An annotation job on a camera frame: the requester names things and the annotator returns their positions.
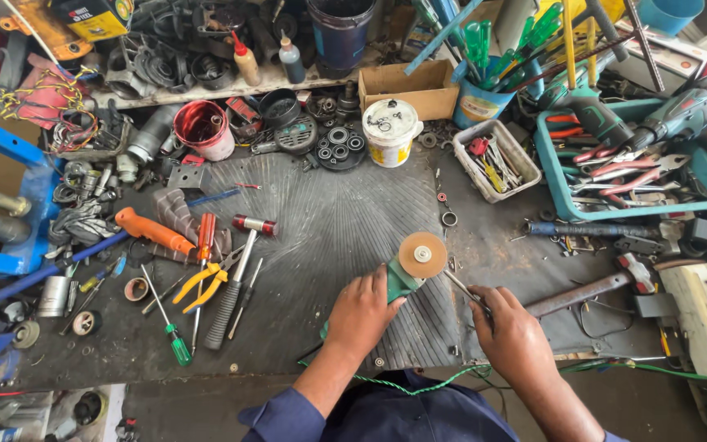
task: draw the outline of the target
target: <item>blue rack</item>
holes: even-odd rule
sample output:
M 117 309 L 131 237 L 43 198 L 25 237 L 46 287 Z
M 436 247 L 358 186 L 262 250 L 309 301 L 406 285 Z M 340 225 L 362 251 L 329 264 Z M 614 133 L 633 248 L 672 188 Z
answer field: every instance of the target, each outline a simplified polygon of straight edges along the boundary
M 32 234 L 21 244 L 2 248 L 0 276 L 25 275 L 40 267 L 43 255 L 48 251 L 49 220 L 59 213 L 59 207 L 53 203 L 53 194 L 60 176 L 42 150 L 1 127 L 0 153 L 26 165 L 18 195 L 32 203 L 32 209 L 23 218 L 32 227 Z

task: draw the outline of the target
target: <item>hammer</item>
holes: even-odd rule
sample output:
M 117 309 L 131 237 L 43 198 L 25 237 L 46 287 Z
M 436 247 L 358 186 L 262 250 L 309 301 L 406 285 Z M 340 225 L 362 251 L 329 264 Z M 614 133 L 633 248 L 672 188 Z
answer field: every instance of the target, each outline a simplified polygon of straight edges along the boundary
M 203 346 L 210 350 L 219 350 L 222 345 L 225 329 L 228 328 L 228 321 L 231 319 L 233 309 L 236 307 L 236 300 L 239 299 L 239 289 L 242 286 L 244 268 L 250 259 L 255 238 L 259 233 L 272 237 L 277 236 L 277 223 L 274 221 L 263 221 L 251 216 L 234 215 L 231 224 L 240 230 L 250 230 L 250 235 L 248 236 L 248 241 L 244 244 L 244 250 L 242 251 L 242 257 L 239 259 L 239 265 L 236 267 L 236 272 L 228 281 L 228 287 L 225 289 L 222 300 L 220 300 L 220 306 L 218 306 L 214 322 L 212 322 L 206 339 L 203 340 Z
M 603 277 L 583 287 L 577 287 L 568 292 L 559 293 L 554 296 L 538 300 L 535 303 L 525 306 L 525 310 L 535 318 L 547 316 L 558 310 L 563 310 L 574 304 L 581 303 L 602 293 L 627 286 L 630 283 L 635 285 L 638 292 L 642 294 L 656 291 L 651 282 L 651 273 L 645 264 L 640 263 L 632 253 L 618 256 L 617 263 L 623 270 L 615 275 Z

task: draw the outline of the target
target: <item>yellow pliers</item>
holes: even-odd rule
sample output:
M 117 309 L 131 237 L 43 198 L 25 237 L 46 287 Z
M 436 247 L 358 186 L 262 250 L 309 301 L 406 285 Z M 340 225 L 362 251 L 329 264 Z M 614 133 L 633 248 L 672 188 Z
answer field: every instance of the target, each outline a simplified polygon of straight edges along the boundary
M 185 282 L 182 289 L 173 296 L 171 302 L 178 304 L 179 301 L 182 300 L 182 298 L 184 298 L 193 287 L 198 285 L 199 282 L 203 281 L 207 277 L 210 277 L 211 275 L 214 275 L 214 280 L 211 282 L 209 287 L 203 291 L 203 294 L 196 300 L 192 301 L 191 305 L 188 305 L 184 310 L 182 310 L 182 313 L 194 312 L 196 308 L 209 301 L 211 296 L 214 296 L 214 293 L 217 292 L 217 289 L 223 281 L 228 282 L 228 271 L 231 270 L 231 266 L 239 261 L 243 250 L 244 246 L 241 246 L 226 256 L 221 263 L 222 267 L 220 264 L 208 263 L 206 270 L 196 273 L 192 278 Z

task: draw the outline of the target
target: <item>black bucket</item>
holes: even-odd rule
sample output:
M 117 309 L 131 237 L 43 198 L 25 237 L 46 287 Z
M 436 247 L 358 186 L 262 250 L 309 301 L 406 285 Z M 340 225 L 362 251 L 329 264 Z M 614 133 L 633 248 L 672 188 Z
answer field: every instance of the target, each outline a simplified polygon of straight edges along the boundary
M 318 55 L 334 69 L 355 67 L 367 43 L 375 0 L 306 0 Z

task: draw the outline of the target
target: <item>black rubber mat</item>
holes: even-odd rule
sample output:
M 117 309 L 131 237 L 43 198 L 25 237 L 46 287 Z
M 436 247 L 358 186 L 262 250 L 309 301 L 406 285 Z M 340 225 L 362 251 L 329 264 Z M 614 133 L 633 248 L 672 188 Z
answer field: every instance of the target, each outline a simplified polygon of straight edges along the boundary
M 276 238 L 261 237 L 255 243 L 244 281 L 249 283 L 263 258 L 256 293 L 234 340 L 226 339 L 223 347 L 236 352 L 239 345 L 250 345 L 275 361 L 295 359 L 297 348 L 319 341 L 338 293 L 352 278 L 391 259 L 413 232 L 442 237 L 432 172 L 418 169 L 385 169 L 366 160 L 356 173 L 302 173 L 301 161 L 282 153 L 215 164 L 215 190 L 231 183 L 263 189 L 244 188 L 241 195 L 191 210 L 196 215 L 213 212 L 218 223 L 230 223 L 241 213 L 276 221 L 280 229 Z M 236 233 L 233 247 L 245 238 Z M 408 297 L 365 360 L 366 367 L 375 369 L 376 358 L 385 361 L 384 369 L 459 363 L 449 351 L 459 337 L 450 286 L 442 278 L 428 279 Z M 210 310 L 218 302 L 212 300 Z M 211 320 L 210 314 L 205 313 L 204 322 Z

